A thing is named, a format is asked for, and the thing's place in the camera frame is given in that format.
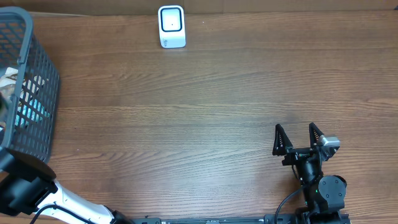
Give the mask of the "teal tissue pack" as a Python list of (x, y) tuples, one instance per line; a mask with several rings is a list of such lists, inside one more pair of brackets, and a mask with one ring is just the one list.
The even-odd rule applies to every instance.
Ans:
[(17, 107), (17, 114), (14, 124), (16, 126), (28, 126), (30, 122), (42, 121), (44, 118), (48, 118), (50, 113), (47, 111), (44, 105), (37, 100), (29, 100), (19, 103)]

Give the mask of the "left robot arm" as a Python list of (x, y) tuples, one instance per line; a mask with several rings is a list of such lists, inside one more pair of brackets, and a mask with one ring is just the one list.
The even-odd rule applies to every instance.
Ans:
[(132, 223), (116, 210), (91, 203), (64, 188), (55, 172), (38, 158), (11, 149), (1, 149), (1, 213), (41, 215), (66, 223)]

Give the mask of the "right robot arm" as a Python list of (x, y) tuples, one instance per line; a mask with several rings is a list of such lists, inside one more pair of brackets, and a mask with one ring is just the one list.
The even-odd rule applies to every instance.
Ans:
[[(300, 188), (288, 195), (266, 220), (278, 223), (350, 223), (348, 215), (340, 212), (345, 207), (347, 182), (339, 175), (325, 175), (324, 162), (340, 148), (336, 136), (327, 136), (315, 125), (309, 124), (310, 146), (295, 148), (280, 124), (275, 126), (272, 154), (282, 156), (283, 166), (292, 168)], [(281, 214), (283, 205), (292, 197), (303, 193), (305, 206), (293, 214)]]

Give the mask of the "beige brown snack pouch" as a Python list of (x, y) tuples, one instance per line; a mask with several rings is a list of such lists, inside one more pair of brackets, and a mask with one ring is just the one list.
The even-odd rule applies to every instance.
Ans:
[(18, 69), (12, 67), (1, 68), (1, 96), (11, 103), (11, 96), (14, 94), (16, 87)]

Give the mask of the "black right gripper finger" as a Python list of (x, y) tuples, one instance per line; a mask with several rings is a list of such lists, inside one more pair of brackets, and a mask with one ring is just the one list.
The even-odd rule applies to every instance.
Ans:
[(273, 156), (285, 156), (292, 149), (293, 145), (290, 142), (290, 139), (286, 135), (283, 127), (280, 124), (275, 126), (275, 138), (274, 138), (274, 146), (272, 150)]
[(315, 123), (309, 124), (309, 133), (310, 133), (310, 147), (316, 148), (320, 146), (318, 140), (324, 134), (320, 131), (320, 129), (316, 126)]

